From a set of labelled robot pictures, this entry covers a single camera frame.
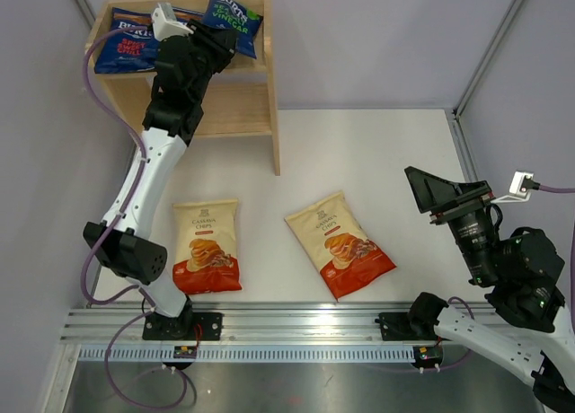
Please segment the wooden two-tier shelf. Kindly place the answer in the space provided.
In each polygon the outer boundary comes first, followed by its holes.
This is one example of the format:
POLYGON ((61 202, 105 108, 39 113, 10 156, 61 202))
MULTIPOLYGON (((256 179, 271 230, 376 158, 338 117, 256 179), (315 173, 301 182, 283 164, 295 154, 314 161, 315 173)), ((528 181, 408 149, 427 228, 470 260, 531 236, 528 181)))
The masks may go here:
MULTIPOLYGON (((274 79, 272 0, 235 0, 263 17, 255 37, 256 58, 237 55, 216 75, 202 103, 196 137, 270 136, 273 166, 280 175, 278 99, 274 79)), ((150 102, 151 71, 97 74, 113 109, 140 132, 150 102)))

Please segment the cassava chips bag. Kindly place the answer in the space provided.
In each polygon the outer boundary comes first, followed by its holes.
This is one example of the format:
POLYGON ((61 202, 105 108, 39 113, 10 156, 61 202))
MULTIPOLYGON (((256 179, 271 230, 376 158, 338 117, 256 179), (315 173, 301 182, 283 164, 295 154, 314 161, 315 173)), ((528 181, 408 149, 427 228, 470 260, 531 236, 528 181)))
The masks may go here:
POLYGON ((286 216, 285 221, 335 300, 396 268, 368 238, 341 191, 286 216))
POLYGON ((177 226, 172 280, 187 295, 240 291, 235 199, 172 206, 177 226))

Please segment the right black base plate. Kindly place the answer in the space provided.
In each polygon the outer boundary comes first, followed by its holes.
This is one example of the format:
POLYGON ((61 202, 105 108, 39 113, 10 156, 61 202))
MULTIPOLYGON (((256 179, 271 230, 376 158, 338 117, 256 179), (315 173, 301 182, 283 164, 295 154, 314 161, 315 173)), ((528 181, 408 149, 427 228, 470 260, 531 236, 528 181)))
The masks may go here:
POLYGON ((412 321, 407 312, 381 312, 375 318, 383 341, 433 341, 438 340, 428 323, 412 321))

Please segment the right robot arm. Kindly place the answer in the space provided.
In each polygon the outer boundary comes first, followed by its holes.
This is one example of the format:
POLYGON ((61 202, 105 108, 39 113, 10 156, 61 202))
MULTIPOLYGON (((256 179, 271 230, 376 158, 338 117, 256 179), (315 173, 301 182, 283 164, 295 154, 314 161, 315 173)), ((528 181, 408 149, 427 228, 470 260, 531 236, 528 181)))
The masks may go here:
POLYGON ((557 286, 565 265, 543 230, 518 227, 500 238, 503 213, 488 182, 453 182, 413 166, 404 170, 417 208, 449 227, 470 273, 470 284, 510 326, 535 343, 527 350, 438 296, 423 292, 407 313, 410 332, 455 341, 513 373, 555 412, 574 410, 574 328, 557 286))

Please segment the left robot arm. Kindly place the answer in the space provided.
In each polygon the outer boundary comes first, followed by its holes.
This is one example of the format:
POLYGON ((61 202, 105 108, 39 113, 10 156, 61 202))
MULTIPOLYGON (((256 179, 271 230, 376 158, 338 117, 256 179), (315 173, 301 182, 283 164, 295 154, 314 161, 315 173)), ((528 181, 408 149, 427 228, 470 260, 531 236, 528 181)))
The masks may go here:
POLYGON ((151 228, 169 176, 202 120, 209 82, 234 57, 237 33, 200 22, 174 22, 153 33, 159 45, 143 129, 128 129, 137 151, 115 203, 99 223, 84 227, 90 251, 82 267, 81 289, 91 304, 105 305, 121 298, 116 293, 97 299, 89 292, 87 271, 96 259, 128 280, 124 293, 140 291, 152 312, 164 317, 163 329, 172 338, 183 339, 193 331, 194 318, 185 312, 187 296, 165 270, 167 249, 150 240, 151 228))

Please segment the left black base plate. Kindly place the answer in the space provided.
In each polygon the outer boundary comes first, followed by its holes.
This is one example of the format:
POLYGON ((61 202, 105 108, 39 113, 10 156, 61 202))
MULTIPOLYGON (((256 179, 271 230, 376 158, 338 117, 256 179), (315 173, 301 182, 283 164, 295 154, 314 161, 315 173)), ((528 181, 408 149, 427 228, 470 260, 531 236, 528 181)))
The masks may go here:
POLYGON ((146 317, 142 339, 146 341, 219 341, 224 315, 219 312, 188 312, 177 318, 153 313, 146 317))

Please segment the blue Burts chilli bag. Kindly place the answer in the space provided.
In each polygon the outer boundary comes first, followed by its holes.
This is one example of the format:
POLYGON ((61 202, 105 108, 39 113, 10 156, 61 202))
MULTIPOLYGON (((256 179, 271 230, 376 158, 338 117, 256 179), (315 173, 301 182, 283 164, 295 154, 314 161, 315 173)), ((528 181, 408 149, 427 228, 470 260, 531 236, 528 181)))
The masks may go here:
POLYGON ((110 31, 121 30, 103 44, 94 72, 127 74, 154 69, 158 41, 152 32, 149 13, 113 7, 110 31))

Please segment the Burts sea salt vinegar bag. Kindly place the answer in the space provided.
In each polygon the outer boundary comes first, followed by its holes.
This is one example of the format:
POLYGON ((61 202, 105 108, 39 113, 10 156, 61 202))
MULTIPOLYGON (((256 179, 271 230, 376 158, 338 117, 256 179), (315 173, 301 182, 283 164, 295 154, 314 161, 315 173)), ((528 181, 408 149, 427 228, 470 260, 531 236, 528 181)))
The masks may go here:
POLYGON ((263 23, 263 16, 235 0, 208 0, 201 22, 216 29, 233 29, 237 33, 235 50, 256 59, 255 37, 263 23))

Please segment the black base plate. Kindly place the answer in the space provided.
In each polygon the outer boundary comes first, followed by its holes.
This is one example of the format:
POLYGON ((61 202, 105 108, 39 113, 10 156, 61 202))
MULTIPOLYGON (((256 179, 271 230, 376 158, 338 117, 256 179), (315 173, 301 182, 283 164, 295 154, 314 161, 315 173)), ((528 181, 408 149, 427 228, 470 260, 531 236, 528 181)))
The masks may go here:
POLYGON ((381 312, 375 318, 383 341, 433 341, 438 340, 428 323, 412 321, 407 312, 381 312))
POLYGON ((146 341, 219 341, 224 315, 219 312, 188 312, 177 318, 153 313, 146 317, 142 339, 146 341))

